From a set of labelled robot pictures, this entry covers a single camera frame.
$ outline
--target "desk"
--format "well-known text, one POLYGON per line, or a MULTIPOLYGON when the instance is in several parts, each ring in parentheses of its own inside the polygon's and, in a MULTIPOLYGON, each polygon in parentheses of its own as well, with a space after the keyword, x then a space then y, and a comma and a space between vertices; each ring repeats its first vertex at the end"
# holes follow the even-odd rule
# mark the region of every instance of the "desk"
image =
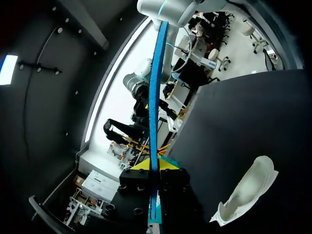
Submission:
MULTIPOLYGON (((300 214, 310 196, 311 93, 303 70, 257 73, 200 87, 168 157, 190 174, 206 221, 254 159, 267 155, 279 171, 276 181, 223 232, 274 233, 302 225, 300 214)), ((209 227, 219 228, 215 222, 209 227)))

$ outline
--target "black wall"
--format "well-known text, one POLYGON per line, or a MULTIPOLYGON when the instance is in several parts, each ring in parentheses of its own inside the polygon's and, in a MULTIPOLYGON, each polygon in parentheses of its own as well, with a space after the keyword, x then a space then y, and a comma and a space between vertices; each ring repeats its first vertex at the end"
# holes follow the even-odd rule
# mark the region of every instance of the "black wall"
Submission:
MULTIPOLYGON (((75 154, 80 150, 90 106, 103 75, 144 17, 133 1, 121 4, 118 10, 116 3, 112 4, 115 15, 110 13, 105 27, 100 28, 110 44, 107 51, 78 34, 75 27, 65 25, 61 34, 51 36, 39 60, 43 66, 58 67, 61 74, 45 70, 38 73, 27 66, 20 70, 16 66, 12 83, 0 86, 1 178, 28 217, 34 213, 28 197, 36 195, 44 201, 74 169, 75 154)), ((18 55, 18 61, 36 63, 56 19, 50 14, 50 4, 14 6, 8 11, 16 11, 14 22, 1 21, 5 29, 10 28, 7 40, 1 40, 1 51, 18 55)), ((105 12, 110 12, 109 5, 98 10, 103 22, 105 12)))

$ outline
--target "white floor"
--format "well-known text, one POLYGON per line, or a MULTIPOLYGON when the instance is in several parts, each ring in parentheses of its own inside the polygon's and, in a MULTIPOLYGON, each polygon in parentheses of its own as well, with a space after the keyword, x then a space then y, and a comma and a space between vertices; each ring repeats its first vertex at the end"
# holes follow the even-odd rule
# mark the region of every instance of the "white floor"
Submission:
MULTIPOLYGON (((220 80, 226 80, 267 71, 262 48, 259 46, 257 48, 258 53, 254 54, 254 47, 252 45, 253 39, 244 36, 240 32, 242 20, 238 17, 232 19, 233 21, 230 24, 231 30, 226 33, 229 38, 224 39, 228 44, 222 44, 218 55, 220 59, 228 56, 231 63, 228 65, 226 71, 221 70, 221 72, 219 72, 217 69, 214 69, 210 76, 212 78, 218 77, 220 80)), ((257 38, 260 37, 258 33, 255 33, 255 36, 257 38)))

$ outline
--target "cable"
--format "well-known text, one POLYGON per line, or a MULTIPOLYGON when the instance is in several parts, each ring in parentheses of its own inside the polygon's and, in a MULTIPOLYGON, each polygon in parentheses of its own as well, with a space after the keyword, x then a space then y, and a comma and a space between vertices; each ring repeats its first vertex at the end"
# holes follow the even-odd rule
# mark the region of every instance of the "cable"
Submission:
MULTIPOLYGON (((47 39, 45 40, 43 46, 41 47, 40 53, 37 55, 37 64, 39 63, 39 59, 42 55, 42 52, 45 48, 45 46, 47 45, 48 41, 50 40, 51 36, 53 35, 53 33, 55 32, 57 28, 54 28, 53 31, 50 33, 49 37, 47 37, 47 39)), ((26 131, 26 122, 27 122, 27 114, 26 114, 26 107, 27 107, 27 98, 28 98, 28 91, 29 91, 29 87, 30 87, 30 82, 31 82, 31 78, 33 76, 33 72, 34 72, 34 68, 31 69, 29 78, 28 78, 28 82, 27 82, 27 86, 26 86, 26 91, 25 91, 25 97, 24 97, 24 105, 23 105, 23 113, 22 113, 22 124, 23 124, 23 138, 24 138, 24 142, 25 142, 25 147, 26 147, 26 156, 27 159, 30 160, 30 151, 29 151, 29 144, 27 141, 27 131, 26 131)))
POLYGON ((180 71, 180 70, 187 64, 187 61, 189 60, 189 58, 190 58, 190 56, 191 56, 191 53, 192 53, 192 40, 191 40, 190 34, 189 34, 189 32, 186 30, 185 27, 183 27, 183 29, 185 30, 185 32, 187 33, 187 36, 188 36, 188 38, 189 38, 189 43, 190 43, 189 55, 187 56, 187 58, 186 58, 184 64, 183 64, 181 67, 179 67, 178 69, 176 69, 175 71, 172 71, 171 73, 180 71))
POLYGON ((76 156, 75 156, 75 163, 76 163, 76 165, 79 163, 79 162, 77 161, 77 155, 78 155, 79 153, 81 153, 81 151, 83 151, 86 147, 87 147, 87 146, 85 145, 81 150, 79 150, 79 151, 76 153, 76 156))
POLYGON ((40 52, 40 55, 39 55, 39 57, 38 57, 38 59, 37 59, 37 64, 39 63, 39 59, 40 59, 40 57, 41 57, 41 55, 42 55, 42 52, 43 52, 45 46, 47 45, 48 41, 50 40, 51 36, 54 34, 54 32, 55 32, 56 29, 57 29, 57 28, 54 28, 54 30, 52 31, 52 33, 50 34, 50 36, 48 37, 48 39, 45 41, 45 44, 44 44, 44 46, 42 47, 41 52, 40 52))
POLYGON ((166 43, 166 45, 171 46, 173 49, 175 49, 175 46, 171 45, 170 43, 166 43))
POLYGON ((167 1, 168 1, 168 0, 165 0, 165 1, 163 2, 163 4, 161 5, 161 7, 160 7, 160 9, 159 9, 159 11, 158 11, 158 19, 160 18, 160 14, 161 14, 161 12, 162 12, 162 9, 165 7, 167 1))

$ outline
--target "person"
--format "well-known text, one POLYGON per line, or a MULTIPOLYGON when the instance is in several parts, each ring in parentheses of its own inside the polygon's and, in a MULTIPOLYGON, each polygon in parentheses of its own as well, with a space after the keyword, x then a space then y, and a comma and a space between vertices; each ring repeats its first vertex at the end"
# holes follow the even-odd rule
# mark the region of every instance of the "person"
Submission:
POLYGON ((207 23, 210 23, 209 20, 206 19, 203 12, 195 11, 195 15, 200 17, 201 19, 205 20, 207 23))
POLYGON ((196 19, 191 19, 189 21, 189 30, 191 30, 192 32, 196 33, 197 37, 202 37, 204 34, 204 29, 203 27, 200 25, 200 18, 196 18, 196 19))

